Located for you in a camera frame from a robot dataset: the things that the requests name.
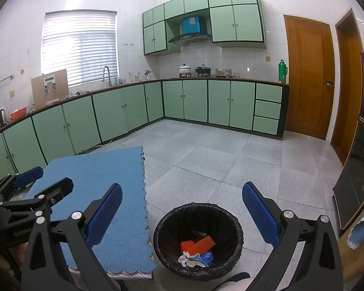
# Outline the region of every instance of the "tiled floor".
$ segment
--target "tiled floor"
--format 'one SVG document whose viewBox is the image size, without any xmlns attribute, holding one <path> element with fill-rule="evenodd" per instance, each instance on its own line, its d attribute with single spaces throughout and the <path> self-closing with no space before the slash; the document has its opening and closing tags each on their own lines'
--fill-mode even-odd
<svg viewBox="0 0 364 291">
<path fill-rule="evenodd" d="M 280 208 L 290 209 L 301 218 L 328 215 L 337 231 L 332 188 L 342 165 L 328 142 L 287 131 L 280 141 L 162 120 L 96 152 L 129 146 L 144 148 L 151 239 L 167 212 L 192 201 L 216 203 L 230 211 L 244 232 L 241 258 L 224 278 L 206 283 L 187 281 L 157 261 L 154 279 L 127 281 L 130 291 L 205 291 L 241 271 L 253 277 L 272 248 L 262 239 L 243 204 L 241 188 L 247 181 Z M 291 280 L 301 251 L 302 245 L 295 250 L 280 288 Z"/>
</svg>

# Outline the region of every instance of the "bottle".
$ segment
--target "bottle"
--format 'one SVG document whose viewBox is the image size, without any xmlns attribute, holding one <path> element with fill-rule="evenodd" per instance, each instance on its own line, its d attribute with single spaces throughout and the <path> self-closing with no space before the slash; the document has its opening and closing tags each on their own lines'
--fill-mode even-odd
<svg viewBox="0 0 364 291">
<path fill-rule="evenodd" d="M 286 83 L 287 67 L 283 60 L 279 63 L 279 81 Z"/>
</svg>

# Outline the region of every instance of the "faucet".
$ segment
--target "faucet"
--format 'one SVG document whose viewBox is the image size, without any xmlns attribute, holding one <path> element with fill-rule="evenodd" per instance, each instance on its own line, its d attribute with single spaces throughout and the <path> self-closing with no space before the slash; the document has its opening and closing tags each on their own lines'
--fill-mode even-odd
<svg viewBox="0 0 364 291">
<path fill-rule="evenodd" d="M 107 66 L 107 65 L 104 67 L 104 71 L 103 71 L 103 73 L 102 73 L 102 82 L 104 82 L 105 68 L 107 68 L 107 69 L 108 69 L 108 86 L 109 86 L 109 87 L 112 87 L 112 83 L 111 83 L 111 73 L 109 72 L 109 68 L 108 68 L 108 66 Z"/>
</svg>

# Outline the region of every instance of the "window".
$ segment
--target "window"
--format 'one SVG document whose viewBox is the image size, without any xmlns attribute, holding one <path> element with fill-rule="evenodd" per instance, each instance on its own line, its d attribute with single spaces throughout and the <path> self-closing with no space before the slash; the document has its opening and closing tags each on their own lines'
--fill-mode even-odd
<svg viewBox="0 0 364 291">
<path fill-rule="evenodd" d="M 67 70 L 69 86 L 102 79 L 104 66 L 119 76 L 116 12 L 62 11 L 46 13 L 42 31 L 41 70 Z"/>
</svg>

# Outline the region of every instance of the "black garbage bag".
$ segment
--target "black garbage bag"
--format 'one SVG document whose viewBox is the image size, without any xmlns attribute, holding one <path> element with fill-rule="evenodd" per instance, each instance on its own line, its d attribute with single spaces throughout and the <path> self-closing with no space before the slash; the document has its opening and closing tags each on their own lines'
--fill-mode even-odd
<svg viewBox="0 0 364 291">
<path fill-rule="evenodd" d="M 182 267 L 181 242 L 209 235 L 213 264 L 208 268 Z M 175 274 L 188 279 L 209 281 L 232 270 L 243 248 L 243 230 L 237 218 L 216 204 L 189 203 L 174 208 L 156 226 L 154 249 L 162 264 Z"/>
</svg>

